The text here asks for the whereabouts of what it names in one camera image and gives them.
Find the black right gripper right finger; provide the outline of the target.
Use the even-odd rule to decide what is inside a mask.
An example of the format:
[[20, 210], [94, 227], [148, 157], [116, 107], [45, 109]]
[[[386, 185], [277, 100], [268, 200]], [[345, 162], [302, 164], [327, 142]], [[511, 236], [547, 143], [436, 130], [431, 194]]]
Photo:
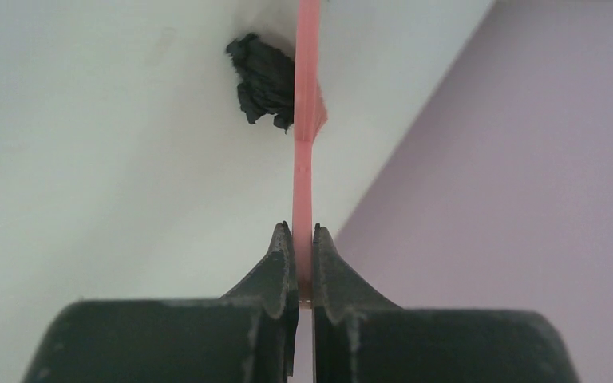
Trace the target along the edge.
[[317, 382], [577, 382], [556, 328], [528, 310], [403, 308], [314, 230]]

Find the pink hand brush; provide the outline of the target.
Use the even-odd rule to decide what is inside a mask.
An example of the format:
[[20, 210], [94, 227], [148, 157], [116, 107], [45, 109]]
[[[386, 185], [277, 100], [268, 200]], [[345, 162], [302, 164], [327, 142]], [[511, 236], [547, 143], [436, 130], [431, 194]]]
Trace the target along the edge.
[[300, 1], [295, 45], [295, 112], [292, 236], [295, 250], [299, 306], [313, 303], [312, 153], [327, 111], [318, 83], [318, 41], [321, 2]]

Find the black paper scrap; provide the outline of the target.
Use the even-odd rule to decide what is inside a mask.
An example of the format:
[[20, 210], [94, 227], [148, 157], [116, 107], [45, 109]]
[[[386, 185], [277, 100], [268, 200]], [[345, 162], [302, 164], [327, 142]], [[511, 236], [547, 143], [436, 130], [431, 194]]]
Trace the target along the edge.
[[237, 97], [247, 122], [269, 115], [276, 128], [287, 131], [294, 123], [294, 60], [255, 33], [229, 42], [225, 53], [239, 77]]

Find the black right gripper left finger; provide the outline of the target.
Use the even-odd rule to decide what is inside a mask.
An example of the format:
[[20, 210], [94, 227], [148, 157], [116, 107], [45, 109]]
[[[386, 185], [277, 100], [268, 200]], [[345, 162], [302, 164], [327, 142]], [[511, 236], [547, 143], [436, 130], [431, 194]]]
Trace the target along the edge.
[[299, 319], [290, 229], [218, 298], [83, 300], [49, 324], [25, 382], [285, 382]]

